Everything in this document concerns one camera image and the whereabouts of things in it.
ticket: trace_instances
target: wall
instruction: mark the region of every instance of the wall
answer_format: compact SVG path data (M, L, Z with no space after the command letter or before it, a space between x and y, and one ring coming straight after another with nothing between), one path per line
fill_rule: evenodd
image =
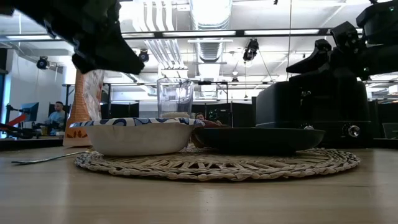
M64 67L63 68L63 82L62 82L62 84L72 84L72 85L74 85L75 82L76 82L76 68L73 67L73 66ZM74 100L74 97L75 97L75 91L72 91L72 90L74 90L74 89L75 89L74 86L71 86L69 88L69 92L71 93L69 95L69 99L68 99L68 104L69 105L73 104L73 100ZM67 88L65 86L62 87L61 96L62 96L62 102L65 103L65 98L67 96Z
M9 74L6 76L2 122L5 120L7 103L20 108L23 103L39 102L37 122L41 123L49 116L49 103L65 101L62 98L62 69L57 73L53 70L39 70L34 62L18 56L15 50L8 51L7 69ZM12 111L10 120L18 116L18 112Z

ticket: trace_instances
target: white bowl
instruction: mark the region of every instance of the white bowl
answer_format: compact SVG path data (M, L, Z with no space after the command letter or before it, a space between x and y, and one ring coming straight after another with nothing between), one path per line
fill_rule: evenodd
M118 118L73 123L84 128L96 151L107 156L144 156L178 152L192 130L204 123L188 118Z

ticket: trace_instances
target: blue patterned bowl rim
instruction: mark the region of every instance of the blue patterned bowl rim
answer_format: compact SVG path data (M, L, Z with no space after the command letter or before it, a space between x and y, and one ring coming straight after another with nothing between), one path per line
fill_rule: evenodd
M189 118L114 118L102 119L100 121L76 122L70 128L80 128L95 125L115 125L115 126L139 126L144 124L180 123L185 125L204 126L204 122Z

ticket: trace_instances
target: security camera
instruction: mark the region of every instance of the security camera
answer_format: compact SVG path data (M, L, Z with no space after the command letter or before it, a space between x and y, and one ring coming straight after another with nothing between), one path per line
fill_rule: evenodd
M259 42L257 39L250 39L248 46L244 49L243 60L245 62L250 62L257 55L259 50Z
M149 61L148 50L141 50L138 57L142 60L142 62L144 63L148 62Z
M41 70L49 69L50 62L47 59L47 56L40 56L40 59L37 61L36 67Z

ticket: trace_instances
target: knob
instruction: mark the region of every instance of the knob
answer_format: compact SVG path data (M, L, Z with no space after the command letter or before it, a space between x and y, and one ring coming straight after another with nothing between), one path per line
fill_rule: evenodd
M361 129L357 125L351 125L347 129L347 134L353 138L358 137L360 132L361 132Z
M303 123L302 125L300 125L300 128L304 130L314 130L313 126L307 123Z
M304 127L304 130L313 130L313 126L307 125L306 127Z

